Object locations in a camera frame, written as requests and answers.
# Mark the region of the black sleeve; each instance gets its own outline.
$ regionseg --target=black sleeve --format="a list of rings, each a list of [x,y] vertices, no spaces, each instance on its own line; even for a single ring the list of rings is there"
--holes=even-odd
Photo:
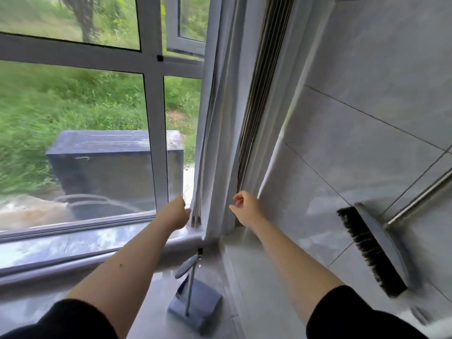
[[[17,328],[0,339],[118,339],[113,326],[96,307],[73,299],[55,303],[34,325]]]
[[[348,286],[337,287],[320,300],[308,321],[306,335],[309,339],[427,339],[397,316],[373,310]]]

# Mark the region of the white window frame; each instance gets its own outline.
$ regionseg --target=white window frame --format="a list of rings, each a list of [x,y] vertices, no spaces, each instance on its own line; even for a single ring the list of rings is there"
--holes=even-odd
[[[202,79],[204,62],[162,56],[161,0],[136,0],[136,4],[140,50],[0,32],[0,60],[142,74],[155,205],[158,211],[168,202],[164,77]],[[5,231],[0,233],[0,243],[87,228],[143,222],[154,216],[155,211],[150,211],[92,221]]]
[[[166,8],[166,49],[182,54],[204,56],[206,43],[180,36],[180,0],[165,0]]]

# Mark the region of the floor brush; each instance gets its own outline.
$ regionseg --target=floor brush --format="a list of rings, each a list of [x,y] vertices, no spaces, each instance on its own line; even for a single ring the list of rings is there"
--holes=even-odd
[[[385,293],[396,298],[407,289],[421,287],[421,273],[406,249],[396,223],[410,216],[433,194],[452,180],[452,168],[385,222],[361,203],[337,211],[348,233]]]

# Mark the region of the forearm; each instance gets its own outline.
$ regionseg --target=forearm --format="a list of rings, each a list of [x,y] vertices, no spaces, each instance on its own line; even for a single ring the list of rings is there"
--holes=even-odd
[[[253,226],[253,231],[274,262],[299,318],[307,324],[322,297],[344,283],[267,220]]]
[[[155,219],[67,297],[94,305],[109,319],[119,338],[125,339],[170,235],[169,227]]]

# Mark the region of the hand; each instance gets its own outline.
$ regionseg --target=hand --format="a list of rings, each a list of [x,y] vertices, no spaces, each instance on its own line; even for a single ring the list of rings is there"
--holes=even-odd
[[[168,202],[157,212],[155,220],[174,232],[183,228],[190,218],[191,209],[185,209],[185,201],[182,195],[178,195],[173,201]]]
[[[265,221],[265,216],[260,208],[259,200],[242,190],[234,196],[235,205],[230,205],[229,209],[237,216],[243,226],[253,229],[257,224]]]

